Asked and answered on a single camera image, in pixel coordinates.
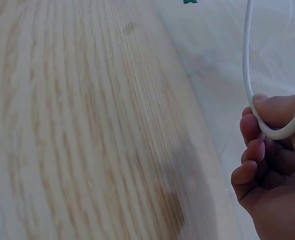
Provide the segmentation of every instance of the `wooden surface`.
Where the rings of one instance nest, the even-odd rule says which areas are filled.
[[[238,240],[146,0],[0,0],[0,240]]]

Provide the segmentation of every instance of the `white cable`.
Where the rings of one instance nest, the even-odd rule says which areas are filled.
[[[252,8],[253,8],[253,0],[247,0],[245,24],[244,24],[244,36],[243,36],[243,54],[242,54],[243,79],[244,79],[247,100],[253,115],[257,118],[258,125],[261,131],[267,137],[273,140],[282,140],[295,134],[295,117],[285,127],[278,130],[273,130],[264,123],[264,121],[262,120],[262,118],[260,117],[260,115],[258,114],[254,106],[254,95],[253,95],[253,91],[252,91],[252,87],[250,83],[250,68],[249,68],[249,48],[250,48],[250,28],[251,28],[251,19],[252,19]]]

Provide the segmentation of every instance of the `white floor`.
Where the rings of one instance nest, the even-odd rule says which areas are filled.
[[[225,171],[243,239],[257,240],[253,223],[238,205],[230,175],[245,149],[239,131],[247,106],[242,80],[246,0],[155,0],[155,7],[190,76]],[[256,92],[295,93],[295,2],[254,1],[251,77]]]

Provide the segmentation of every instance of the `wood grain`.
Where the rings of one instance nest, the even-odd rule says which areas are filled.
[[[0,0],[0,240],[240,239],[146,0]]]

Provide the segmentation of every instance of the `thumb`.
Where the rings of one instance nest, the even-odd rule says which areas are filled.
[[[257,94],[254,96],[254,104],[262,120],[273,129],[283,128],[295,116],[295,95],[268,98]],[[295,151],[295,134],[291,141]]]
[[[262,120],[272,129],[285,127],[295,116],[295,95],[269,98],[256,94],[254,105]]]

